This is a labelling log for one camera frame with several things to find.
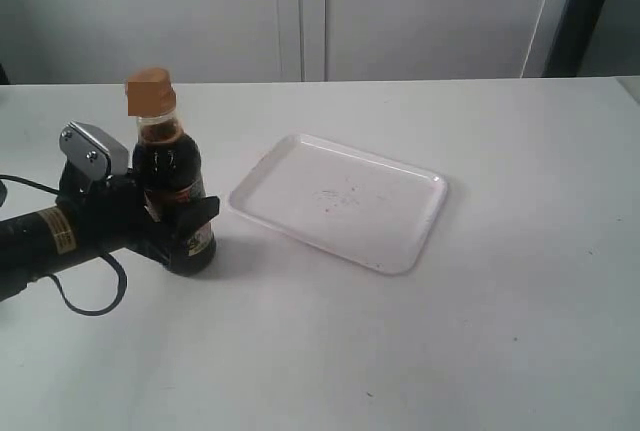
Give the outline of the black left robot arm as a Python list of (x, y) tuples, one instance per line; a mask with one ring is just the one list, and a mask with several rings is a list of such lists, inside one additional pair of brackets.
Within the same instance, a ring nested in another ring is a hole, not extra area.
[(96, 258), (117, 276), (112, 311), (122, 301), (128, 278), (113, 252), (126, 248), (167, 270), (191, 277), (212, 260), (216, 243), (190, 254), (187, 240), (219, 213), (216, 196), (196, 198), (170, 208), (155, 220), (146, 207), (143, 188), (132, 170), (92, 181), (67, 163), (52, 207), (1, 223), (1, 297), (8, 299), (42, 278), (57, 282), (58, 273)]

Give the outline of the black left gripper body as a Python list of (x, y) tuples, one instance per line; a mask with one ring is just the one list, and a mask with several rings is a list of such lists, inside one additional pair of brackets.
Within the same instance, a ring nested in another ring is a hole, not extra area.
[(56, 270), (120, 249), (168, 269), (179, 268), (186, 259), (186, 243), (177, 238), (172, 222), (157, 221), (151, 216), (142, 188), (130, 170), (92, 181), (66, 160), (55, 210), (62, 226), (62, 234), (56, 238)]

